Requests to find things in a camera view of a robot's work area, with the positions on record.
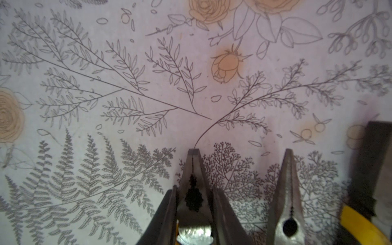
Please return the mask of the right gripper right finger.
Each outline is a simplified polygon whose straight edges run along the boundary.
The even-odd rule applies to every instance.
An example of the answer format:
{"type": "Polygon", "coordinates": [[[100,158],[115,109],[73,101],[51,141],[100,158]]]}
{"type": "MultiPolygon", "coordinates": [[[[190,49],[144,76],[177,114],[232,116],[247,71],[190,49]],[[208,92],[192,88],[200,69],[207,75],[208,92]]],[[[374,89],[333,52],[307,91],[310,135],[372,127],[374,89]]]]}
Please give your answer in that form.
{"type": "Polygon", "coordinates": [[[212,189],[212,217],[214,245],[252,245],[225,193],[212,189]]]}

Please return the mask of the yellow black combination pliers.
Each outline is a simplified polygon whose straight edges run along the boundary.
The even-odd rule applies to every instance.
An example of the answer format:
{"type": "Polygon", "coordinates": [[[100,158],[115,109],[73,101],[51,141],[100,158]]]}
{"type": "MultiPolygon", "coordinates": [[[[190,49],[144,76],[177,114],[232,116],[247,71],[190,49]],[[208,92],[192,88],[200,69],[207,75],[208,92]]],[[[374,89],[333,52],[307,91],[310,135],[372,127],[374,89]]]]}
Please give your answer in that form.
{"type": "Polygon", "coordinates": [[[392,124],[371,121],[352,168],[336,245],[392,243],[392,124]]]}

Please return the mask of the orange black Greener pliers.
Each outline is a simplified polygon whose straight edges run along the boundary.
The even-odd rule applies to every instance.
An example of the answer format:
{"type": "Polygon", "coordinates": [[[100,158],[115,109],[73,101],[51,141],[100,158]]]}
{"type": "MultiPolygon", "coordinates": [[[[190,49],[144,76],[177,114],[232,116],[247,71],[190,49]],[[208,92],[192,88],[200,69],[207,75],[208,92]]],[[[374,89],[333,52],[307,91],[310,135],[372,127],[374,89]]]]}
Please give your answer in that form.
{"type": "Polygon", "coordinates": [[[286,149],[269,209],[266,243],[304,245],[305,240],[305,219],[297,165],[293,150],[286,149]]]}

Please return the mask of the yellow black flat-nose pliers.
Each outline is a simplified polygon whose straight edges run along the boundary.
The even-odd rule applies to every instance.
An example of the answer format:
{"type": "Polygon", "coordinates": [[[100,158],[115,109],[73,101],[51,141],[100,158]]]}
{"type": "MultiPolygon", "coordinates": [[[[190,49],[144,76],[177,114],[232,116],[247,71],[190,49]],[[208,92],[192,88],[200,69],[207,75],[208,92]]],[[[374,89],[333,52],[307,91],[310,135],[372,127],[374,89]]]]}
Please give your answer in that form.
{"type": "Polygon", "coordinates": [[[178,191],[177,242],[181,245],[212,245],[210,186],[200,150],[188,150],[178,191]]]}

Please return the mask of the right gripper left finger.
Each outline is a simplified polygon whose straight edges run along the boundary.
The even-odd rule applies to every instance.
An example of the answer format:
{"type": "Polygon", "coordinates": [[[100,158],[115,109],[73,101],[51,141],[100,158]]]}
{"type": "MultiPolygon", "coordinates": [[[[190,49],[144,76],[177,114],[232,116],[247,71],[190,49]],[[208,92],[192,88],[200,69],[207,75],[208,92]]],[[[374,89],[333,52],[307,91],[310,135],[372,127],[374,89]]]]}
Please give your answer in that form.
{"type": "Polygon", "coordinates": [[[173,186],[162,199],[137,245],[174,245],[176,242],[178,188],[173,186]]]}

